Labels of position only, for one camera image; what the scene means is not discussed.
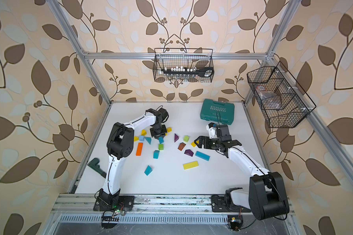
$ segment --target orange rectangular block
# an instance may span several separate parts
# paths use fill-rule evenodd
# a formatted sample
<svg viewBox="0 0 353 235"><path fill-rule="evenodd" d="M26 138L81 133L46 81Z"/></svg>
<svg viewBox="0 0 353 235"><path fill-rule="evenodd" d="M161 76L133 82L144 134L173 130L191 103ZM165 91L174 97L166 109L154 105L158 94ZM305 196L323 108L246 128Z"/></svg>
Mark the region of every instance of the orange rectangular block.
<svg viewBox="0 0 353 235"><path fill-rule="evenodd" d="M142 150L143 150L143 143L139 143L137 146L136 156L141 156Z"/></svg>

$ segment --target wire basket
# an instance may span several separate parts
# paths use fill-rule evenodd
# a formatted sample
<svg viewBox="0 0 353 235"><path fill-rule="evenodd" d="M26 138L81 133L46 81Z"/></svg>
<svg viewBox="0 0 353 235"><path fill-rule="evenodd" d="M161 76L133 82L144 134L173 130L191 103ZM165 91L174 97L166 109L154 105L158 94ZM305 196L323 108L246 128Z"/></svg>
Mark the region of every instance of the wire basket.
<svg viewBox="0 0 353 235"><path fill-rule="evenodd" d="M212 82L215 73L213 49L155 48L153 75L155 82Z"/></svg>
<svg viewBox="0 0 353 235"><path fill-rule="evenodd" d="M265 121L271 128L296 127L312 110L316 108L314 101L296 80L296 85L290 85L282 72L285 67L264 66L247 73L248 84L262 110ZM306 105L294 89L303 90L311 104ZM263 99L263 91L268 97Z"/></svg>

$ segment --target teal block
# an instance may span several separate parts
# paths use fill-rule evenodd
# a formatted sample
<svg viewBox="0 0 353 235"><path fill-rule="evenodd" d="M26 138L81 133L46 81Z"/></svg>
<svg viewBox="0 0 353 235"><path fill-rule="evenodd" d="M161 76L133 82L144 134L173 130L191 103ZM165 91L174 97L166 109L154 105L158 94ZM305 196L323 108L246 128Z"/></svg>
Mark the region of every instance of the teal block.
<svg viewBox="0 0 353 235"><path fill-rule="evenodd" d="M195 156L207 161L209 161L209 158L210 158L210 156L206 155L205 153L201 153L199 151L196 151Z"/></svg>
<svg viewBox="0 0 353 235"><path fill-rule="evenodd" d="M144 173L148 176L152 171L153 171L152 168L148 166Z"/></svg>
<svg viewBox="0 0 353 235"><path fill-rule="evenodd" d="M149 144L151 144L151 142L152 142L152 138L151 137L146 137L145 139L146 139L146 141L148 141Z"/></svg>
<svg viewBox="0 0 353 235"><path fill-rule="evenodd" d="M159 150L154 150L153 158L158 159L159 154L160 154Z"/></svg>

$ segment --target yellow rectangular block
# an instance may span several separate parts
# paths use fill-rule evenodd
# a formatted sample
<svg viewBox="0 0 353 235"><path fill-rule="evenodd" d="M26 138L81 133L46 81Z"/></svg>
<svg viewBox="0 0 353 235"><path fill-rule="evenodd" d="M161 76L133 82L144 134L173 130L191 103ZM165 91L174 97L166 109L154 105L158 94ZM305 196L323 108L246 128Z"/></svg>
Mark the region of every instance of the yellow rectangular block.
<svg viewBox="0 0 353 235"><path fill-rule="evenodd" d="M198 161L183 164L183 167L185 170L193 168L193 167L198 167L198 166L199 166Z"/></svg>
<svg viewBox="0 0 353 235"><path fill-rule="evenodd" d="M196 147L195 142L192 142L191 145L192 145L194 148Z"/></svg>

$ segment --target toolbox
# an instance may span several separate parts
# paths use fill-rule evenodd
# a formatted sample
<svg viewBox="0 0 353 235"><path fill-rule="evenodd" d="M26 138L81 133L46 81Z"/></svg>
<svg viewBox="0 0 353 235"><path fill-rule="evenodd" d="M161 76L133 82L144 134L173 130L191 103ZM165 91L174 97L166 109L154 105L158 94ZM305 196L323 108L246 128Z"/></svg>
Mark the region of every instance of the toolbox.
<svg viewBox="0 0 353 235"><path fill-rule="evenodd" d="M234 104L205 99L202 103L200 118L231 125L234 120Z"/></svg>

